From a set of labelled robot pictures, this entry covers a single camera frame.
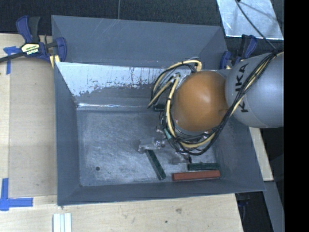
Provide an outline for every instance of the yellow cable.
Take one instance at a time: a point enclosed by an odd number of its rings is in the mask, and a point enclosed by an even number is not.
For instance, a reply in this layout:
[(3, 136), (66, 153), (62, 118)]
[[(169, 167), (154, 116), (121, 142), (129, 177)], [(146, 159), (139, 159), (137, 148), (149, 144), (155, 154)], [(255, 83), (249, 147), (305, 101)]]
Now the yellow cable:
[(148, 106), (151, 106), (152, 103), (163, 93), (165, 89), (168, 88), (168, 86), (172, 83), (172, 81), (168, 81), (161, 89), (160, 91), (153, 97), (153, 99), (148, 103)]
[[(189, 63), (197, 63), (196, 69), (197, 69), (198, 72), (202, 69), (202, 63), (201, 63), (200, 61), (198, 61), (198, 60), (186, 60), (186, 61), (178, 62), (178, 63), (176, 63), (176, 64), (173, 64), (173, 65), (169, 66), (169, 67), (166, 69), (166, 71), (167, 71), (167, 70), (170, 70), (170, 69), (172, 69), (172, 68), (174, 68), (174, 67), (177, 67), (177, 66), (179, 66), (179, 65), (189, 64)], [(162, 75), (161, 77), (159, 77), (159, 78), (156, 80), (156, 82), (155, 82), (155, 84), (154, 84), (154, 89), (153, 89), (153, 90), (156, 90), (156, 87), (158, 86), (158, 84), (160, 83), (160, 81), (163, 79), (163, 77), (164, 77), (166, 74), (167, 74), (167, 73), (165, 73), (164, 75)]]

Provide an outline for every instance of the blue clamp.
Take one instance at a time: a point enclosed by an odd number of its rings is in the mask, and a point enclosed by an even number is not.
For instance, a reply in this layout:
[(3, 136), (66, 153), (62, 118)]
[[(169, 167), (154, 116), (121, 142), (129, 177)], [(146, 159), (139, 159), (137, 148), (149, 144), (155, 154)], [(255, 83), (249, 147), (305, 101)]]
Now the blue clamp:
[[(11, 54), (21, 52), (21, 50), (16, 46), (5, 47), (3, 50), (8, 56), (11, 55)], [(11, 73), (11, 61), (8, 60), (8, 62), (6, 64), (6, 74), (8, 75), (10, 73)]]
[(0, 211), (8, 211), (11, 207), (32, 207), (33, 198), (8, 198), (9, 178), (2, 179)]
[[(63, 37), (56, 38), (55, 42), (45, 43), (40, 42), (38, 36), (38, 24), (40, 17), (29, 17), (25, 15), (16, 21), (18, 33), (23, 36), (25, 43), (17, 50), (16, 47), (7, 47), (6, 53), (8, 56), (0, 58), (0, 63), (10, 61), (14, 58), (25, 56), (27, 58), (39, 58), (48, 63), (51, 63), (51, 54), (48, 53), (48, 48), (57, 47), (57, 54), (60, 61), (64, 61), (67, 56), (67, 45)], [(11, 72), (11, 63), (7, 65), (7, 74)]]
[(255, 51), (257, 46), (257, 39), (253, 35), (241, 36), (241, 45), (239, 51), (232, 54), (225, 51), (221, 57), (219, 69), (225, 69), (227, 65), (232, 67), (240, 62), (242, 59), (247, 59)]

